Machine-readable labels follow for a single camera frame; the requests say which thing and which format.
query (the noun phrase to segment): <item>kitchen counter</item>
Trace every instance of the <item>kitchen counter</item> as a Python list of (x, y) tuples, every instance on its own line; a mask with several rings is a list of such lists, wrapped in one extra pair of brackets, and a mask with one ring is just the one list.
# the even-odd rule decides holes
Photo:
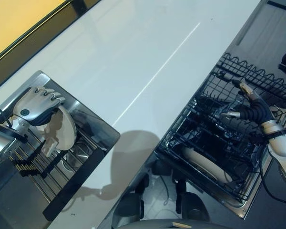
[(121, 138), (51, 223), (97, 227), (259, 0), (102, 0), (0, 87), (42, 70)]

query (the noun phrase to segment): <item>black wire dish rack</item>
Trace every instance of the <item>black wire dish rack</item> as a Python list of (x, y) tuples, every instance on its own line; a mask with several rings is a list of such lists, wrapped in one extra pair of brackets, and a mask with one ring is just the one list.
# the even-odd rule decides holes
[[(225, 53), (173, 123), (156, 149), (156, 154), (160, 158), (165, 155), (166, 159), (173, 159), (171, 163), (203, 190), (216, 186), (223, 195), (242, 203), (248, 200), (257, 181), (257, 156), (265, 145), (256, 143), (261, 135), (257, 124), (221, 116), (221, 113), (229, 110), (238, 111), (249, 106), (240, 90), (230, 82), (232, 79), (245, 81), (254, 88), (268, 103), (276, 119), (286, 127), (284, 80)], [(202, 168), (189, 163), (183, 156), (185, 147), (214, 162), (233, 181), (221, 183)]]

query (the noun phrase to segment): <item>dish drying rack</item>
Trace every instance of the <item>dish drying rack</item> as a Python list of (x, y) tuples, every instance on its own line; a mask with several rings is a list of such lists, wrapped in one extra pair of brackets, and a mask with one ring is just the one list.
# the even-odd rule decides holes
[[(220, 115), (249, 106), (239, 89), (231, 83), (232, 79), (245, 81), (252, 87), (268, 103), (276, 119), (286, 127), (284, 80), (225, 53), (155, 152), (160, 158), (171, 158), (171, 164), (180, 168), (196, 186), (210, 195), (215, 196), (213, 190), (217, 188), (222, 197), (242, 204), (249, 199), (259, 178), (258, 155), (265, 150), (265, 145), (256, 142), (262, 135), (256, 123)], [(184, 147), (193, 148), (220, 166), (228, 172), (233, 182), (220, 183), (189, 163), (182, 154)]]
[(54, 150), (46, 157), (41, 153), (43, 137), (35, 127), (30, 127), (28, 142), (10, 156), (19, 173), (29, 177), (49, 203), (43, 211), (48, 221), (63, 210), (105, 156), (105, 151), (82, 128), (76, 127), (76, 142), (70, 150)]

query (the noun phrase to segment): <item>sink basin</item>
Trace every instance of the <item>sink basin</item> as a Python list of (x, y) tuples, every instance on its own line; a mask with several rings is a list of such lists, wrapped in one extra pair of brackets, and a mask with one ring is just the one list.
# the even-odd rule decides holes
[[(33, 86), (52, 88), (66, 98), (63, 106), (76, 124), (77, 140), (72, 149), (54, 151), (47, 158), (38, 152), (44, 140), (42, 135), (36, 127), (30, 127), (29, 143), (15, 151), (12, 161), (0, 164), (0, 228), (2, 225), (16, 229), (46, 228), (120, 137), (116, 130), (41, 71), (4, 102), (1, 107), (7, 116), (11, 115), (17, 100)], [(22, 160), (31, 160), (37, 174), (22, 173), (25, 174), (22, 176), (19, 166), (15, 167)]]

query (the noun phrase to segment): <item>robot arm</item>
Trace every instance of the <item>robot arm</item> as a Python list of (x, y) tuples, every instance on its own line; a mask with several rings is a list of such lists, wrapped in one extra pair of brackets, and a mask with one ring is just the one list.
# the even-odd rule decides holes
[(17, 147), (26, 143), (26, 133), (30, 126), (47, 124), (55, 109), (65, 98), (53, 89), (33, 87), (15, 104), (13, 115), (0, 124), (0, 163), (8, 158)]
[(229, 111), (222, 115), (259, 124), (268, 139), (269, 153), (280, 164), (281, 174), (286, 179), (286, 131), (274, 118), (267, 103), (252, 88), (241, 81), (234, 80), (232, 83), (245, 93), (251, 107), (239, 112)]

